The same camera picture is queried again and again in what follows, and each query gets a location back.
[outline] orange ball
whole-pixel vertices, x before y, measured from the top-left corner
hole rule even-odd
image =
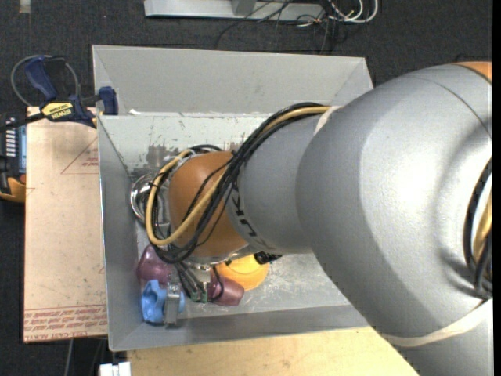
[[[220,263],[216,266],[219,274],[228,277],[240,284],[245,291],[252,290],[265,280],[269,270],[269,263],[260,265],[254,255],[235,259],[228,265]]]

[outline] gray robot arm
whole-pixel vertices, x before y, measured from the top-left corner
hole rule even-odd
[[[491,90],[457,65],[407,74],[316,133],[317,117],[278,131],[233,192],[242,237],[276,254],[312,249],[422,375],[493,374],[492,300],[463,258],[470,201],[488,185]]]

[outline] purple object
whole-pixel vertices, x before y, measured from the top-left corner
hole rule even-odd
[[[212,302],[221,306],[238,306],[238,304],[240,304],[240,300],[243,297],[243,293],[245,292],[243,287],[236,281],[224,276],[219,276],[219,280],[214,272],[211,272],[211,283],[209,284],[209,288],[207,289],[209,299],[214,299],[219,294],[221,294],[222,285],[223,292],[221,297],[215,299]]]
[[[141,255],[136,274],[140,280],[158,280],[160,284],[167,284],[172,277],[173,268],[155,252],[155,249],[148,245]]]

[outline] blue clamp handle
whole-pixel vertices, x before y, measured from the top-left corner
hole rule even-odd
[[[45,56],[38,56],[31,59],[24,66],[24,73],[28,81],[45,96],[45,101],[54,100],[57,97],[56,88],[51,83],[44,67]]]
[[[167,290],[158,284],[158,280],[150,280],[144,287],[141,297],[142,317],[146,322],[162,324],[164,322],[164,304]]]
[[[104,114],[118,115],[117,94],[111,86],[103,86],[99,92],[99,98],[103,101]]]

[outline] dark carpet floor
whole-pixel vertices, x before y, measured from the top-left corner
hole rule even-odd
[[[146,19],[144,0],[31,0],[31,14],[19,0],[0,0],[0,112],[21,113],[9,74],[33,54],[63,55],[91,94],[93,44],[154,45],[214,49],[228,20]],[[378,85],[405,72],[455,60],[492,59],[493,0],[380,0],[376,19],[340,32],[323,54],[363,56]],[[318,54],[323,33],[314,27],[241,21],[218,43],[219,49]],[[68,342],[24,345],[23,207],[0,201],[0,375],[62,375]],[[70,374],[92,374],[97,340],[75,342]]]

